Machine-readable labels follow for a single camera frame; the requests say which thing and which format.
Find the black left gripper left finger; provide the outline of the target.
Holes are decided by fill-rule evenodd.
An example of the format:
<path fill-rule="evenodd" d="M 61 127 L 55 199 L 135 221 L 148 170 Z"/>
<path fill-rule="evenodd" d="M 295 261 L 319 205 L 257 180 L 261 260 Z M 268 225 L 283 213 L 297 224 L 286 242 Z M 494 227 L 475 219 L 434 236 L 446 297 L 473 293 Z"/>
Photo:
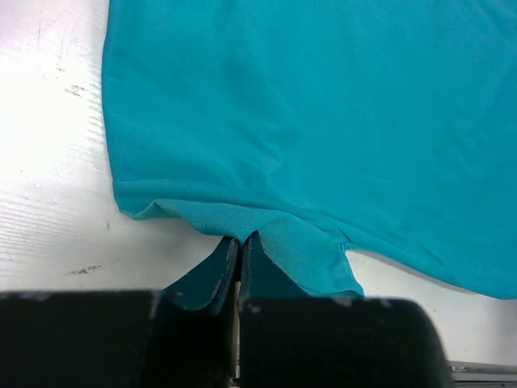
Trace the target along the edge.
<path fill-rule="evenodd" d="M 1 295 L 4 387 L 227 387 L 239 244 L 165 289 Z"/>

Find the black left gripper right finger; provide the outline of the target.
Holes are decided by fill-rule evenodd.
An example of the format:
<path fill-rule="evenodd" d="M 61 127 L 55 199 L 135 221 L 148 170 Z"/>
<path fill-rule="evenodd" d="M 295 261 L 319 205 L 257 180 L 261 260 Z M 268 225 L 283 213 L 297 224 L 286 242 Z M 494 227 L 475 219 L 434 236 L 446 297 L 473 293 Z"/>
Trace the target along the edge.
<path fill-rule="evenodd" d="M 244 387 L 451 387 L 439 336 L 404 299 L 313 297 L 251 235 L 242 251 Z"/>

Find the teal blue t-shirt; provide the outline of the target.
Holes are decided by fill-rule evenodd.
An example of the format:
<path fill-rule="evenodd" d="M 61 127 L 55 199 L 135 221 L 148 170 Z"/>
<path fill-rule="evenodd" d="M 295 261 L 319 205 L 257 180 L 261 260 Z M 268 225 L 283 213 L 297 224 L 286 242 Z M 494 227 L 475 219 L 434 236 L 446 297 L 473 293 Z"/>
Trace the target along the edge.
<path fill-rule="evenodd" d="M 513 1 L 112 1 L 119 210 L 258 233 L 304 291 L 369 251 L 516 296 Z"/>

